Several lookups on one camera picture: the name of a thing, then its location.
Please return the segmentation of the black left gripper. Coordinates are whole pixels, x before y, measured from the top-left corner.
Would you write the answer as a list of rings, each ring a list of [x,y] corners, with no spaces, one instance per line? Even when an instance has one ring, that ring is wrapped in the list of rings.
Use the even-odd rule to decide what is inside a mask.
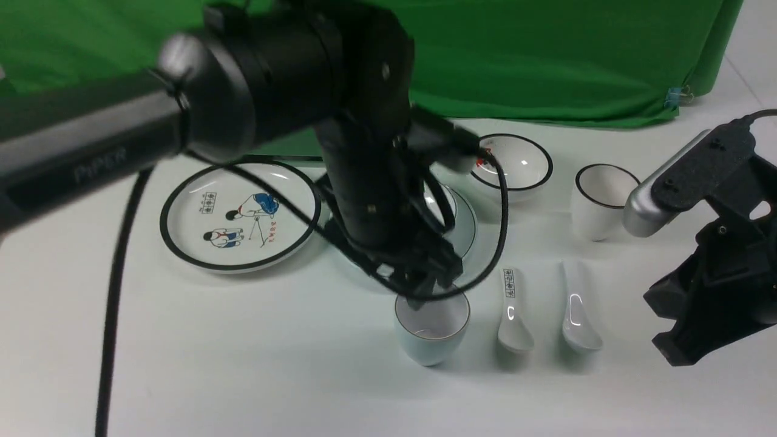
[[[412,307],[464,294],[456,285],[463,273],[463,258],[444,236],[424,230],[419,240],[402,243],[391,251],[362,251],[353,246],[335,220],[325,224],[325,239],[346,259],[346,264],[369,282],[411,301]]]

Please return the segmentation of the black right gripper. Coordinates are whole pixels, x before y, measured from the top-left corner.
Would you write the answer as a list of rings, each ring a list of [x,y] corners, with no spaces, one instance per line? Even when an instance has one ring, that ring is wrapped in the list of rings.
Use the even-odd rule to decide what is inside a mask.
[[[716,218],[696,250],[644,294],[674,321],[653,346],[671,366],[775,326],[775,165],[760,157],[751,118],[713,128],[644,181],[643,234],[706,202]]]

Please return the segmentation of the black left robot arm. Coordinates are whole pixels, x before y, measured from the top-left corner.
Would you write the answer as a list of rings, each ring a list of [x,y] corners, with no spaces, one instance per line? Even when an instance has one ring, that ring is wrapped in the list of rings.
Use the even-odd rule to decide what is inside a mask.
[[[2,233],[186,153],[267,191],[237,161],[313,128],[327,172],[314,190],[336,232],[309,225],[362,271],[417,302],[459,285],[463,258],[424,201],[434,163],[468,172],[478,137],[410,100],[415,44],[397,16],[362,1],[225,2],[170,36],[156,65],[2,100]]]

